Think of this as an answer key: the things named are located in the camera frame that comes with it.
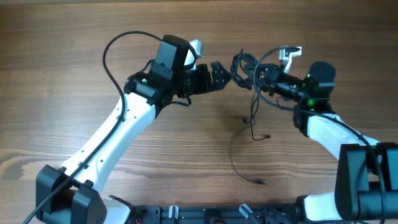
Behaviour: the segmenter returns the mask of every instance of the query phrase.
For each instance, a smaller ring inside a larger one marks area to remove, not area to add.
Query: wood grain
[[[144,30],[200,39],[200,63],[229,67],[241,48],[257,57],[301,45],[291,74],[319,60],[337,69],[333,109],[380,141],[398,141],[397,1],[222,1],[0,7],[0,223],[21,223],[34,208],[35,176],[59,166],[110,114],[118,93],[101,56],[119,33]],[[159,43],[124,37],[109,51],[120,84],[154,58]],[[269,59],[277,62],[277,56]],[[292,114],[260,106],[254,142],[244,127],[252,92],[234,83],[169,106],[127,150],[103,196],[134,205],[293,202],[334,189],[336,160],[303,137]],[[269,181],[254,185],[241,172]]]

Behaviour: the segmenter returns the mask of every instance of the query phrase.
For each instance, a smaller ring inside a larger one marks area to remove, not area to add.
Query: wooden table
[[[300,45],[290,73],[303,78],[316,61],[337,69],[333,109],[380,141],[398,142],[397,1],[205,1],[2,6],[0,8],[0,223],[21,223],[35,206],[35,178],[59,166],[90,138],[118,101],[101,56],[128,30],[200,39],[199,63],[226,68],[245,52],[260,57]],[[117,41],[108,64],[122,85],[156,55],[159,43]],[[269,59],[277,63],[277,55]],[[337,162],[293,126],[292,113],[261,103],[254,142],[245,124],[252,92],[192,97],[165,108],[121,158],[103,196],[133,205],[239,205],[293,202],[334,189]],[[231,168],[264,178],[256,185]]]

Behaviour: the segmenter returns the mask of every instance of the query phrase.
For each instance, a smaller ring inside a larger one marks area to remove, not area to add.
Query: beige surface
[[[241,48],[257,57],[301,45],[291,74],[303,77],[325,60],[337,69],[333,109],[364,134],[398,142],[397,2],[264,1],[71,4],[0,7],[0,223],[21,223],[34,208],[35,176],[59,166],[90,138],[118,93],[101,55],[119,33],[144,30],[200,39],[204,58],[229,68]],[[109,67],[120,84],[156,54],[139,35],[117,41]],[[270,62],[277,62],[274,55]],[[169,106],[130,146],[104,196],[134,205],[293,202],[334,189],[336,160],[303,137],[292,114],[261,104],[254,142],[233,142],[236,165],[261,186],[236,176],[229,163],[233,134],[244,125],[252,93],[230,83]]]

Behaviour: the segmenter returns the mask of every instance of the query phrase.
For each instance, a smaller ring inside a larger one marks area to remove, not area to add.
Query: table surface
[[[35,206],[35,177],[84,145],[119,96],[101,64],[105,45],[128,30],[199,39],[199,63],[226,68],[241,48],[257,58],[299,45],[290,74],[316,61],[336,67],[333,109],[380,141],[398,141],[397,1],[204,1],[0,7],[0,223],[21,223]],[[122,85],[159,43],[124,37],[108,66]],[[277,63],[278,56],[269,62]],[[166,107],[131,144],[103,191],[133,205],[293,202],[334,189],[336,159],[293,126],[292,113],[261,103],[253,141],[241,118],[252,91],[231,82]],[[269,184],[239,178],[238,169]]]

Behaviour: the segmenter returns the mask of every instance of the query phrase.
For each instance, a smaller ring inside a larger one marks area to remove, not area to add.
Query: robotic arm
[[[245,65],[245,73],[255,77],[258,89],[270,96],[277,93],[297,102],[294,124],[307,137],[319,142],[339,160],[336,190],[325,195],[301,196],[290,205],[252,207],[170,208],[132,206],[120,198],[109,196],[101,200],[100,193],[115,167],[135,137],[150,125],[165,106],[190,104],[190,96],[222,90],[231,74],[219,62],[213,71],[207,65],[196,65],[201,55],[198,40],[187,42],[165,35],[157,56],[144,70],[131,75],[124,86],[125,114],[112,136],[91,158],[89,163],[54,198],[51,198],[36,217],[45,223],[312,223],[315,221],[355,221],[380,219],[381,184],[368,183],[368,168],[376,173],[365,142],[341,125],[342,121],[328,104],[333,90],[335,69],[317,62],[311,66],[304,80],[288,75],[292,57],[300,51],[280,50],[280,65]],[[173,96],[188,100],[189,104],[172,101]],[[122,99],[108,119],[90,140],[59,169],[45,166],[36,179],[36,204],[40,205],[95,150],[113,128],[122,110]],[[381,167],[386,180],[387,218],[398,218],[398,159],[395,144],[379,144],[363,136],[382,156]]]

